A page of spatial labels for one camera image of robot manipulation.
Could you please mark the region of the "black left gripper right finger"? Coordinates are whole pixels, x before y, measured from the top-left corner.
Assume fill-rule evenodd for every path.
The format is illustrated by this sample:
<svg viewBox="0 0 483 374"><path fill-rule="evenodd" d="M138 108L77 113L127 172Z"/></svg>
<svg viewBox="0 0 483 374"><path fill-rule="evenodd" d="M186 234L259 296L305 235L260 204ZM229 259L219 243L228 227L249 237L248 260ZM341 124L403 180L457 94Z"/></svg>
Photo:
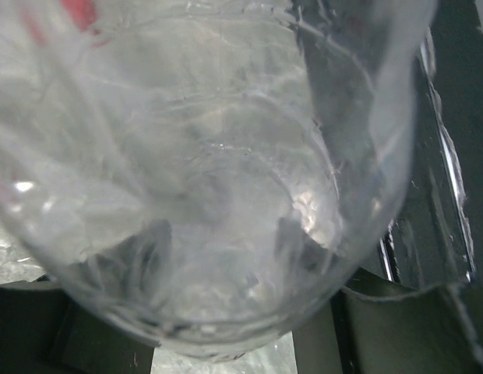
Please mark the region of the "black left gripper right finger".
<svg viewBox="0 0 483 374"><path fill-rule="evenodd" d="M483 373L483 285L357 272L294 331L300 373Z"/></svg>

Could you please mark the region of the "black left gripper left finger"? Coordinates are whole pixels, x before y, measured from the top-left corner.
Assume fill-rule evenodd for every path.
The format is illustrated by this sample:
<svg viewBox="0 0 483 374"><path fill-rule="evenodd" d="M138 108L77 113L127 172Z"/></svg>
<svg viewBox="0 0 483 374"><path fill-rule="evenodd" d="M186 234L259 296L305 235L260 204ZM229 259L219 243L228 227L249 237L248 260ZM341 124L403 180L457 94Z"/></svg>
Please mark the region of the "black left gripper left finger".
<svg viewBox="0 0 483 374"><path fill-rule="evenodd" d="M0 373L149 373L153 348L47 280L0 284Z"/></svg>

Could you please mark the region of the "clear plastic bottle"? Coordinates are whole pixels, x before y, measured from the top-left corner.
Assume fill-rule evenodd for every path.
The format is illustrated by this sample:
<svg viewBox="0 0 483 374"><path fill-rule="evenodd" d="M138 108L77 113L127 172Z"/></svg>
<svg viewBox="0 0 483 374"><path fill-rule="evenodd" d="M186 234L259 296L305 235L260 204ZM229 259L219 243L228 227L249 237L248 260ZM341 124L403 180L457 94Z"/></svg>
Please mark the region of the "clear plastic bottle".
<svg viewBox="0 0 483 374"><path fill-rule="evenodd" d="M276 340L404 203L436 7L0 1L0 231L155 347Z"/></svg>

